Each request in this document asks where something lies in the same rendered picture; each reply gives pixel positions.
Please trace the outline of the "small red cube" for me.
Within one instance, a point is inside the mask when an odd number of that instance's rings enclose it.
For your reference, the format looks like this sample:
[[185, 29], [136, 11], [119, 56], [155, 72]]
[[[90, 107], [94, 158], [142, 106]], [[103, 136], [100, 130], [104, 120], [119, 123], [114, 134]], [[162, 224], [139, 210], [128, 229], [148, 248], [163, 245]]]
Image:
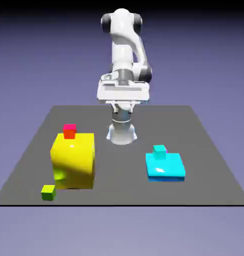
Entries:
[[64, 139], [73, 140], [76, 135], [76, 124], [64, 124], [63, 126], [63, 136]]

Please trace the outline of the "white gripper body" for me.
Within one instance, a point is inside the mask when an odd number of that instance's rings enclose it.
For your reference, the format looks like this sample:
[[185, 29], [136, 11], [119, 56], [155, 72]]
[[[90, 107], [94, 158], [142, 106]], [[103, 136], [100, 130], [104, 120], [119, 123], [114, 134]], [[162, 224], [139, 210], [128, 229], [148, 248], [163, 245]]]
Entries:
[[129, 85], [119, 85], [117, 80], [100, 80], [97, 99], [102, 102], [146, 102], [150, 98], [150, 86], [146, 82], [129, 81]]

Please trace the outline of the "small cyan cube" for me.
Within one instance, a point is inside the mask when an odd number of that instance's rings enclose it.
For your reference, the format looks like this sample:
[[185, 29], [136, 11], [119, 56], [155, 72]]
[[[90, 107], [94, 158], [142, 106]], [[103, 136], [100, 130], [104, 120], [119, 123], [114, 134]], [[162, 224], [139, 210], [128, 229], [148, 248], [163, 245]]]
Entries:
[[153, 145], [153, 157], [156, 160], [164, 160], [167, 156], [167, 149], [162, 145]]

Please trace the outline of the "large yellow box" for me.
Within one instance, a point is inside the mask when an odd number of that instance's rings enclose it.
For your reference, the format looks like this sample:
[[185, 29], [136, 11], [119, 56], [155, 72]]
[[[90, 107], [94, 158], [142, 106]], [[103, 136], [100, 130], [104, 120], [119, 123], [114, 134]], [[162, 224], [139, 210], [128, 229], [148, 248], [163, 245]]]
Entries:
[[76, 133], [65, 139], [58, 133], [50, 158], [55, 186], [59, 190], [93, 188], [95, 178], [95, 139], [93, 133]]

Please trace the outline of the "small green cube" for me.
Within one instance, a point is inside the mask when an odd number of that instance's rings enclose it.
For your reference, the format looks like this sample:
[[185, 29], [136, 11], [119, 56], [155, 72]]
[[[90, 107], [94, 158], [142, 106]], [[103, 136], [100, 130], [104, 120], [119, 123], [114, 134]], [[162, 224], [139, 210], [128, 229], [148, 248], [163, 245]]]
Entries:
[[42, 190], [41, 190], [41, 198], [43, 201], [52, 201], [54, 200], [56, 196], [56, 188], [55, 188], [55, 185], [47, 185], [45, 184], [43, 187], [42, 187]]

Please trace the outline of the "large cyan box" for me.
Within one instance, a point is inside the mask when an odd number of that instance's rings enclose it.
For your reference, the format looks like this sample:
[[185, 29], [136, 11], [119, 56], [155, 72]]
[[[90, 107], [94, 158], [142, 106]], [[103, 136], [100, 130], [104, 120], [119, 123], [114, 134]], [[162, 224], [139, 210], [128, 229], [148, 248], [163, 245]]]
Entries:
[[163, 159], [156, 159], [153, 153], [146, 153], [148, 181], [183, 182], [186, 170], [179, 153], [167, 153]]

